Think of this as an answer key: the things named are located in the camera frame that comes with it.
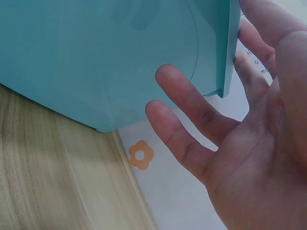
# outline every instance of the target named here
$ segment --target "knuckle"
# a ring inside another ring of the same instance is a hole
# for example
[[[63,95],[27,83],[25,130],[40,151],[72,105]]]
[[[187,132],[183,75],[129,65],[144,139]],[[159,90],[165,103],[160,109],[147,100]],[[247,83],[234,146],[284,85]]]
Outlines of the knuckle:
[[[193,152],[196,145],[197,145],[197,142],[192,142],[185,147],[183,154],[182,154],[182,157],[179,160],[180,164],[182,164],[182,165],[187,164],[189,155]]]
[[[205,131],[208,128],[208,125],[214,120],[216,112],[213,109],[205,111],[202,116],[202,129]]]

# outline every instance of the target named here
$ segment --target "finger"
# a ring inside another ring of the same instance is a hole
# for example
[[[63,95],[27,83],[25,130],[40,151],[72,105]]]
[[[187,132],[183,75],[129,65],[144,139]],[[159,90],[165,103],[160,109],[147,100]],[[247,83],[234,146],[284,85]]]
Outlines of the finger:
[[[256,28],[246,19],[241,20],[239,40],[255,54],[274,79],[277,75],[275,49],[262,40]]]
[[[307,26],[270,0],[239,0],[247,19],[268,45],[276,48],[287,35],[306,31]]]
[[[238,124],[238,121],[215,110],[176,67],[160,67],[156,80],[196,128],[215,145],[219,146],[227,133]]]
[[[269,85],[262,74],[250,62],[244,52],[238,52],[235,59],[235,69],[244,86],[250,108],[254,108],[267,93]]]
[[[154,131],[179,163],[204,183],[204,175],[213,151],[193,138],[176,115],[162,102],[148,103],[145,111]]]

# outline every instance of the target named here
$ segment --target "teal plastic box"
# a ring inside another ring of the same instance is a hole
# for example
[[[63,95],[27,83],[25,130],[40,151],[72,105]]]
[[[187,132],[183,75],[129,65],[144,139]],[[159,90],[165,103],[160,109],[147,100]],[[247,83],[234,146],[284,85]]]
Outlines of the teal plastic box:
[[[237,0],[1,0],[0,83],[109,132],[145,118],[154,79],[177,66],[203,95],[228,94]]]

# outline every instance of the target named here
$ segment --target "orange flower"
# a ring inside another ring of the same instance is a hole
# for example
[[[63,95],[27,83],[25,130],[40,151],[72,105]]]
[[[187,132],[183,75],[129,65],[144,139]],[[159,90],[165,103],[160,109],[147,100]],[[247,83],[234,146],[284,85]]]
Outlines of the orange flower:
[[[136,159],[137,151],[143,151],[144,158],[142,160]],[[154,150],[147,144],[146,141],[140,140],[136,145],[129,148],[130,164],[138,167],[140,170],[146,170],[149,167],[149,163],[154,158]]]

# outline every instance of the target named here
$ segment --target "teal plastic panel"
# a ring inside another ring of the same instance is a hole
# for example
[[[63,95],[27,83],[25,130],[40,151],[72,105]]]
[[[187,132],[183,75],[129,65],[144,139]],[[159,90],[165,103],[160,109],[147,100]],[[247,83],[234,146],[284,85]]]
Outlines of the teal plastic panel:
[[[227,95],[237,0],[2,0],[0,83],[109,132],[145,118],[176,65],[203,95]]]

